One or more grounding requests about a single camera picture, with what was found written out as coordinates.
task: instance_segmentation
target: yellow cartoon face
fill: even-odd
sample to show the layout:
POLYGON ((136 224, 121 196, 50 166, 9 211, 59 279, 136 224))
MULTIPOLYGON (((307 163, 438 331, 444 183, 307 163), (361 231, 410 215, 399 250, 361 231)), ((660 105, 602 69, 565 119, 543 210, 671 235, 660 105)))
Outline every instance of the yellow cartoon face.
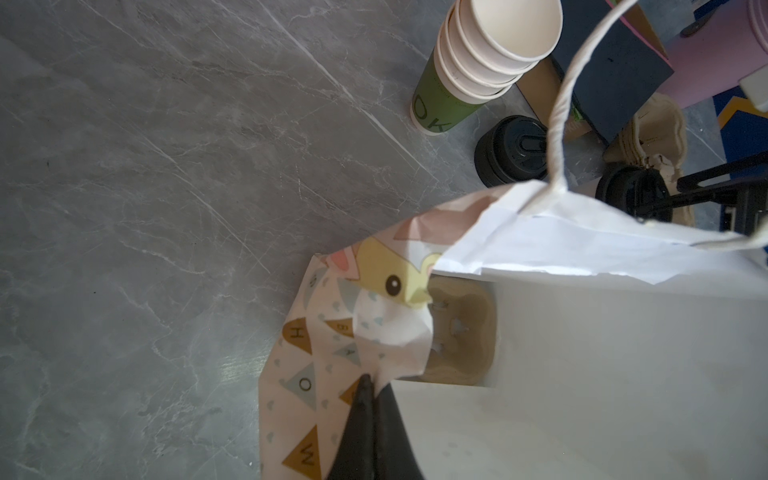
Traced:
POLYGON ((440 253, 426 257, 417 270, 408 260, 369 237, 359 245, 355 257, 359 279, 352 281, 362 288, 412 308, 432 301, 427 282, 440 253))

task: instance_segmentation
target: orange triangle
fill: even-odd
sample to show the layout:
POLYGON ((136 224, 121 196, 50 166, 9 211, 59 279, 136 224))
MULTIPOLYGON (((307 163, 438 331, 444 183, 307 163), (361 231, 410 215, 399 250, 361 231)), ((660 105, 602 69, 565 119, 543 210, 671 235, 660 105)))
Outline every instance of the orange triangle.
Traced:
POLYGON ((352 319, 341 319, 341 320, 326 320, 326 323, 329 327, 334 329, 336 333, 341 333, 342 335, 346 335, 350 338, 355 338, 355 334, 352 332, 352 319))
POLYGON ((317 445, 317 425, 288 454, 283 465, 311 480, 323 480, 320 473, 320 453, 317 445))
POLYGON ((339 398, 342 402, 345 404, 352 406, 352 400, 355 398, 355 392, 357 392, 357 384, 360 383, 360 379, 355 380, 355 382, 349 386, 349 388, 339 395, 339 398))
POLYGON ((291 320, 283 325, 283 338, 291 345, 312 355, 312 343, 310 333, 306 329, 306 318, 291 320))

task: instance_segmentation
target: brown cardboard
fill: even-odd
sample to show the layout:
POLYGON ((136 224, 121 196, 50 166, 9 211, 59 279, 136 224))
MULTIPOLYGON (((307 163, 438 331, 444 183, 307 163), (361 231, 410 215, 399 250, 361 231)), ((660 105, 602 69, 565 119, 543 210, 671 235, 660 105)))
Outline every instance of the brown cardboard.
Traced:
MULTIPOLYGON (((667 56, 664 45, 650 26, 650 22, 639 5, 630 8, 624 14, 624 19, 627 20, 637 33, 645 38, 651 47, 655 48, 662 55, 667 56)), ((560 91, 560 83, 560 76, 554 69, 552 60, 549 57, 540 61, 538 65, 524 74, 517 83, 528 105, 531 106, 531 109, 542 124, 547 127, 549 126, 549 115, 554 107, 554 100, 560 91)), ((592 128, 586 120, 577 121, 573 114, 571 114, 568 121, 565 122, 564 141, 574 140, 591 130, 592 128)))

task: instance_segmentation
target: white cup rim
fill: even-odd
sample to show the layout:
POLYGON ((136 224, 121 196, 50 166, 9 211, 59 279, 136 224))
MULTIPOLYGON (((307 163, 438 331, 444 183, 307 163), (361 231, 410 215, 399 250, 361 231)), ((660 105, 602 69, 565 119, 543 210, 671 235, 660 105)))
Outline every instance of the white cup rim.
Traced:
POLYGON ((501 44, 499 44, 496 40, 491 38, 491 35, 488 34, 488 32, 485 31, 480 25, 480 22, 478 21, 478 13, 477 8, 475 7, 475 2, 473 0, 456 0, 456 4, 459 2, 469 2, 469 10, 472 12, 472 15, 475 17, 475 23, 478 26, 478 31, 480 32, 480 35, 488 42, 488 45, 490 45, 494 50, 496 50, 498 53, 504 55, 507 58, 511 58, 512 60, 518 60, 518 61, 540 61, 543 58, 546 58, 555 47, 558 46, 558 42, 560 41, 560 35, 563 32, 563 5, 560 2, 557 2, 558 4, 558 16, 560 20, 560 34, 558 35, 558 38, 555 40, 554 44, 543 54, 543 55, 537 55, 535 57, 523 57, 522 55, 516 55, 512 53, 511 51, 507 50, 506 48, 502 47, 501 44))
POLYGON ((524 74, 526 71, 531 70, 533 67, 536 66, 538 63, 537 61, 532 61, 528 67, 525 67, 524 69, 520 71, 506 71, 501 70, 495 65, 491 65, 488 63, 487 60, 483 58, 482 55, 480 55, 476 50, 475 47, 472 46, 472 44, 467 39, 466 33, 464 33, 464 27, 462 26, 462 14, 459 13, 458 10, 458 3, 461 0, 456 0, 456 3, 453 4, 451 7, 451 10, 448 11, 448 16, 445 18, 446 23, 448 22, 449 18, 451 18, 451 13, 454 13, 453 20, 456 22, 456 30, 458 30, 458 36, 461 38, 462 44, 464 45, 464 48, 466 48, 469 51, 469 54, 483 67, 486 67, 488 70, 495 71, 499 74, 504 75, 517 75, 517 74, 524 74))
POLYGON ((448 55, 450 55, 451 60, 456 65, 456 67, 459 69, 459 71, 470 80, 474 81, 476 84, 481 85, 483 87, 488 88, 498 88, 501 90, 502 88, 514 84, 517 80, 520 80, 520 77, 522 74, 515 74, 510 80, 505 81, 504 83, 495 84, 491 83, 489 81, 482 80, 481 78, 477 78, 473 73, 471 73, 467 68, 462 65, 460 60, 456 57, 456 53, 453 51, 453 45, 451 45, 451 37, 448 35, 448 19, 446 19, 446 23, 443 23, 443 26, 440 28, 440 31, 438 33, 438 42, 440 42, 440 38, 445 38, 445 44, 448 45, 448 55))
POLYGON ((498 92, 494 93, 493 95, 479 95, 473 92, 470 92, 466 88, 462 87, 461 85, 457 84, 453 78, 451 78, 451 75, 449 75, 446 72, 445 69, 445 63, 442 60, 442 49, 440 48, 440 38, 438 38, 437 44, 435 45, 435 54, 432 56, 432 60, 435 62, 435 69, 439 69, 442 71, 444 76, 448 79, 449 82, 451 82, 451 85, 458 91, 462 92, 464 95, 475 98, 477 100, 483 100, 483 101, 490 101, 494 100, 496 98, 501 97, 503 94, 507 93, 510 88, 512 88, 513 84, 509 84, 506 87, 501 88, 498 92))

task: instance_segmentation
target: pink cartoon ear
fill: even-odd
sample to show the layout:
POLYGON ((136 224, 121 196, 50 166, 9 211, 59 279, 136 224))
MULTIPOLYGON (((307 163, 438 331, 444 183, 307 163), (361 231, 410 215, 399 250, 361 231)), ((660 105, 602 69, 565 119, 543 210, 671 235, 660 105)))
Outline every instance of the pink cartoon ear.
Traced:
POLYGON ((357 270, 357 260, 352 247, 347 247, 328 256, 329 265, 339 275, 348 280, 359 280, 360 273, 357 270))

